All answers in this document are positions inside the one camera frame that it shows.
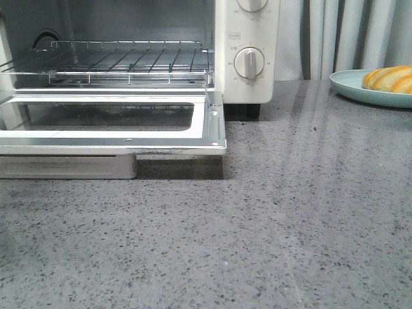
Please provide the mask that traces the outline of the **striped croissant bread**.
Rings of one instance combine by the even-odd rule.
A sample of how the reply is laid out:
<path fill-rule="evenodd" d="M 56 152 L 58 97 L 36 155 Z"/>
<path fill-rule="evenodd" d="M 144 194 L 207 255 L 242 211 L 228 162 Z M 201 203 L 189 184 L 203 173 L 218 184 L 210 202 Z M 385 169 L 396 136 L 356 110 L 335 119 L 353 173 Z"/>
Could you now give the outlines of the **striped croissant bread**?
<path fill-rule="evenodd" d="M 375 91 L 411 94 L 411 66 L 380 68 L 367 73 L 362 87 Z"/>

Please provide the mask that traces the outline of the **oven glass door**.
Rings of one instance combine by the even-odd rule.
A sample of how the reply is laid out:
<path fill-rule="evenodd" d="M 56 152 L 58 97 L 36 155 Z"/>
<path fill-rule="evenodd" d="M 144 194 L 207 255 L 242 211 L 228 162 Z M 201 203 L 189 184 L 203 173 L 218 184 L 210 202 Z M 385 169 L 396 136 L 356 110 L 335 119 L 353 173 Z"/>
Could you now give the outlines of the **oven glass door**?
<path fill-rule="evenodd" d="M 214 92 L 23 89 L 1 94 L 1 178 L 131 179 L 145 155 L 225 154 Z"/>

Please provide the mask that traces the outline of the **lower oven timer knob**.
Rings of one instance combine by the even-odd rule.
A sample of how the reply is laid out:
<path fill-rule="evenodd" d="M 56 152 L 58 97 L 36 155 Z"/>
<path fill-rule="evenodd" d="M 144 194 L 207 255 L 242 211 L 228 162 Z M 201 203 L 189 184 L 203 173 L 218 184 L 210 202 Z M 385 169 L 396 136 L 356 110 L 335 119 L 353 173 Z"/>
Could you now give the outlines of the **lower oven timer knob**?
<path fill-rule="evenodd" d="M 264 64 L 264 56 L 256 48 L 243 48 L 234 59 L 238 75 L 250 80 L 255 79 L 263 71 Z"/>

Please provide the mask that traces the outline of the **white toaster oven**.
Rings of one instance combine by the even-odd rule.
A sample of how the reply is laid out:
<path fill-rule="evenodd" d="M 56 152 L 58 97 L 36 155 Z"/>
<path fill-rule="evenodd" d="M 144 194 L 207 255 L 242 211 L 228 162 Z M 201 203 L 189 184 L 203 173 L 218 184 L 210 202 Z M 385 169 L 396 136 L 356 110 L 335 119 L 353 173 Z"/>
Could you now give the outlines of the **white toaster oven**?
<path fill-rule="evenodd" d="M 279 1 L 249 13 L 237 1 L 2 1 L 1 64 L 50 41 L 200 41 L 214 52 L 211 88 L 120 88 L 40 85 L 33 78 L 18 88 L 1 74 L 1 89 L 96 88 L 209 90 L 225 104 L 245 104 L 256 118 L 272 98 Z M 238 75 L 234 59 L 243 48 L 264 56 L 255 79 Z"/>

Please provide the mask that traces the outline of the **upper oven knob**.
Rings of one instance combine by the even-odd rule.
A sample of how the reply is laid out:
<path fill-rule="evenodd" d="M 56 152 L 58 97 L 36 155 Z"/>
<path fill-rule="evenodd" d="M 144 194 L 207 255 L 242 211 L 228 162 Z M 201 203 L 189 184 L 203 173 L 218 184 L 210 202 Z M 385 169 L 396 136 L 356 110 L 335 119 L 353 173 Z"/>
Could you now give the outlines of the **upper oven knob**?
<path fill-rule="evenodd" d="M 256 13 L 263 9 L 267 0 L 237 0 L 240 8 L 249 13 Z"/>

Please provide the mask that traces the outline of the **light green plate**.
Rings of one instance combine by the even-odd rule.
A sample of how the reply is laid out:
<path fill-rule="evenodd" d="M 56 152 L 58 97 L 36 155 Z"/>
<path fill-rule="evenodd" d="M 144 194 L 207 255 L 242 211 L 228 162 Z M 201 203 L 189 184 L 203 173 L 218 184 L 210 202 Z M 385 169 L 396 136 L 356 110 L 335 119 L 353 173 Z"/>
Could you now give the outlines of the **light green plate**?
<path fill-rule="evenodd" d="M 388 108 L 411 109 L 411 94 L 376 91 L 362 87 L 362 80 L 372 70 L 344 70 L 332 73 L 332 88 L 340 95 L 358 102 Z"/>

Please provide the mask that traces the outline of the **grey curtain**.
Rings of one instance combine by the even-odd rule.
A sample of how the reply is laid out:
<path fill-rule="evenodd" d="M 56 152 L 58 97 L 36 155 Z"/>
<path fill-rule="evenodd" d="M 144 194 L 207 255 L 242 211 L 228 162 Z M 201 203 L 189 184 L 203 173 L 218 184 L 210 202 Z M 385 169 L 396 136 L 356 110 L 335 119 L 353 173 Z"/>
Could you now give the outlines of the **grey curtain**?
<path fill-rule="evenodd" d="M 276 80 L 411 64 L 411 1 L 281 1 Z"/>

